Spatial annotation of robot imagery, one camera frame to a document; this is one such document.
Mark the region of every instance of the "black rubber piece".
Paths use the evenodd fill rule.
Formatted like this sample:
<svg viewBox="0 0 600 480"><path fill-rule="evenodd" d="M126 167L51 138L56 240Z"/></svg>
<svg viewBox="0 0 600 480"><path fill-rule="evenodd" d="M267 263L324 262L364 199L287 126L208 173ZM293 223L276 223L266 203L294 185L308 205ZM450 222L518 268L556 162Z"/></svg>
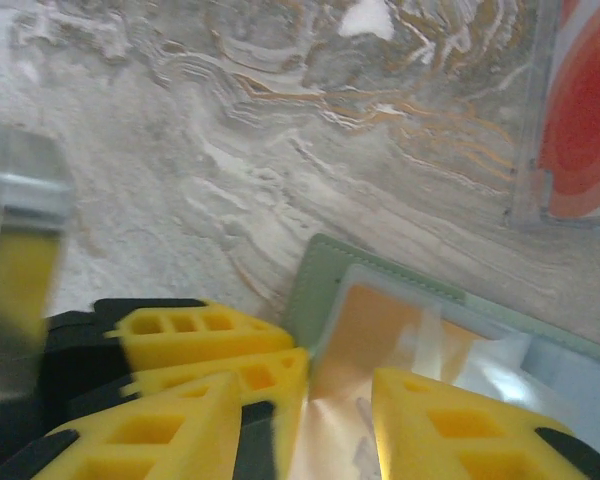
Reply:
<svg viewBox="0 0 600 480"><path fill-rule="evenodd" d="M536 433L590 480L600 480L600 453L592 447L552 428L537 428Z"/></svg>
<svg viewBox="0 0 600 480"><path fill-rule="evenodd" d="M0 465L28 443L79 416L130 399L107 390L131 368L117 338L105 338L116 323L139 308L203 307L194 298L107 298L93 312L69 311L49 318L49 335L37 388L26 400L0 407ZM87 402L91 399L93 406Z"/></svg>
<svg viewBox="0 0 600 480"><path fill-rule="evenodd" d="M207 303L195 298L103 298L93 304L98 318L111 326L139 308L206 307Z"/></svg>
<svg viewBox="0 0 600 480"><path fill-rule="evenodd" d="M0 480L29 480L80 438L76 430L62 430L31 442L0 466Z"/></svg>
<svg viewBox="0 0 600 480"><path fill-rule="evenodd" d="M276 480L271 402L242 407L242 425L233 480Z"/></svg>
<svg viewBox="0 0 600 480"><path fill-rule="evenodd" d="M72 398L67 405L68 416L70 418L86 417L92 413L101 412L107 408L122 405L123 403L140 398L140 395L137 393L126 397L120 395L120 389L132 382L133 377L131 377L131 375L125 375L113 382L109 382L106 385L102 385L78 397Z"/></svg>

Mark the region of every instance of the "square hole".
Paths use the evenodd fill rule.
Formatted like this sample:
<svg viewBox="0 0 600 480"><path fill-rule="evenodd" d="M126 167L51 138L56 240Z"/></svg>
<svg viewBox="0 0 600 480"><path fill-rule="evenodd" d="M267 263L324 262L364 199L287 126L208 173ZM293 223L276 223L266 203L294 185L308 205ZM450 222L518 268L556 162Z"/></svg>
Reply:
<svg viewBox="0 0 600 480"><path fill-rule="evenodd" d="M207 326L209 330L232 330L233 324L231 323L231 319L226 315L222 314L210 314L202 317L204 324Z"/></svg>
<svg viewBox="0 0 600 480"><path fill-rule="evenodd" d="M487 438L504 435L496 422L479 410L431 410L427 414L443 437Z"/></svg>
<svg viewBox="0 0 600 480"><path fill-rule="evenodd" d="M185 421L175 415L143 415L128 420L107 443L167 444Z"/></svg>
<svg viewBox="0 0 600 480"><path fill-rule="evenodd" d="M136 317L131 323L131 331L136 335L150 335L162 333L160 318L155 316Z"/></svg>
<svg viewBox="0 0 600 480"><path fill-rule="evenodd" d="M276 382L265 365L251 365L240 369L242 377L251 390L262 390L273 387Z"/></svg>
<svg viewBox="0 0 600 480"><path fill-rule="evenodd" d="M431 388L429 388L427 385L421 385L417 382L413 382L410 380L407 380L406 382L404 382L404 388L406 388L410 392L414 392L414 393L424 393L424 392L431 391Z"/></svg>
<svg viewBox="0 0 600 480"><path fill-rule="evenodd" d="M460 462L473 480L547 480L537 466L518 452L464 453Z"/></svg>
<svg viewBox="0 0 600 480"><path fill-rule="evenodd" d="M183 398L202 398L209 391L209 387L198 387L192 390L187 390L184 393L181 393L179 396Z"/></svg>
<svg viewBox="0 0 600 480"><path fill-rule="evenodd" d="M189 315L172 315L169 317L173 328L176 332L195 332L196 326L193 323L193 318Z"/></svg>
<svg viewBox="0 0 600 480"><path fill-rule="evenodd" d="M196 375L192 375L192 374L180 375L177 377L167 378L166 380L164 380L162 382L162 388L167 390L169 388L173 388L173 387L177 387L178 385L182 385L183 383L190 382L191 380L195 380L196 378L198 378L198 377Z"/></svg>
<svg viewBox="0 0 600 480"><path fill-rule="evenodd" d="M90 458L71 480L143 480L153 465L151 460Z"/></svg>

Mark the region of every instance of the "gray marble pattern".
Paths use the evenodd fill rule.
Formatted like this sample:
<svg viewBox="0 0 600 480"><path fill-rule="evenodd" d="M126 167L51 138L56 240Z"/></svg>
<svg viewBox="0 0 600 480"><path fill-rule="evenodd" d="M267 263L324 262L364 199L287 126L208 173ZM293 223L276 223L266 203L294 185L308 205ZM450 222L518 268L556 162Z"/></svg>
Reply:
<svg viewBox="0 0 600 480"><path fill-rule="evenodd" d="M386 40L351 0L0 0L0 121L77 184L54 311L275 321L326 232L600 342L600 233L504 223L539 1L391 0Z"/></svg>

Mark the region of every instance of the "clear plastic sheet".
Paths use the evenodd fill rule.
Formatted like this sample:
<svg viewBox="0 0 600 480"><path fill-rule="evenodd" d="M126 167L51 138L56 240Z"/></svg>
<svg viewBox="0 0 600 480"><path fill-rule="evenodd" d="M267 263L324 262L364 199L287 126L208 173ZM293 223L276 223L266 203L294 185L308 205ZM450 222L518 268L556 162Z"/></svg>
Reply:
<svg viewBox="0 0 600 480"><path fill-rule="evenodd" d="M600 0L558 3L538 10L510 220L600 230Z"/></svg>
<svg viewBox="0 0 600 480"><path fill-rule="evenodd" d="M571 423L575 412L569 403L520 368L530 336L508 333L488 340L444 320L439 306L402 305L408 318L394 319L389 326L382 323L391 317L387 312L382 319L360 321L364 308L355 301L343 306L315 365L293 480L380 480L371 417L376 367L409 369ZM392 338L396 328L399 333ZM356 343L364 345L365 339L368 348L357 348ZM382 353L377 345L387 342L393 348Z"/></svg>

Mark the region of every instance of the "yellow foam block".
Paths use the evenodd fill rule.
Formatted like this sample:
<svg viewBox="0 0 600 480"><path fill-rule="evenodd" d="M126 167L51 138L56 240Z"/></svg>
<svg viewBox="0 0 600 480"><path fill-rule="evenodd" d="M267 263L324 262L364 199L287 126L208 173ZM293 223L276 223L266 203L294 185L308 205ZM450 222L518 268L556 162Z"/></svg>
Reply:
<svg viewBox="0 0 600 480"><path fill-rule="evenodd" d="M269 353L293 347L283 329L223 305L142 308L120 322L119 337L133 370Z"/></svg>
<svg viewBox="0 0 600 480"><path fill-rule="evenodd" d="M378 369L373 422L383 480L581 480L534 430L548 417L411 372Z"/></svg>
<svg viewBox="0 0 600 480"><path fill-rule="evenodd" d="M71 421L80 438L34 480L231 480L242 407L223 373Z"/></svg>
<svg viewBox="0 0 600 480"><path fill-rule="evenodd" d="M123 394L152 395L206 375L235 372L243 405L269 401L276 407L273 417L276 470L278 478L286 478L307 388L308 361L307 351L295 348L143 370L133 374L135 381L123 389Z"/></svg>

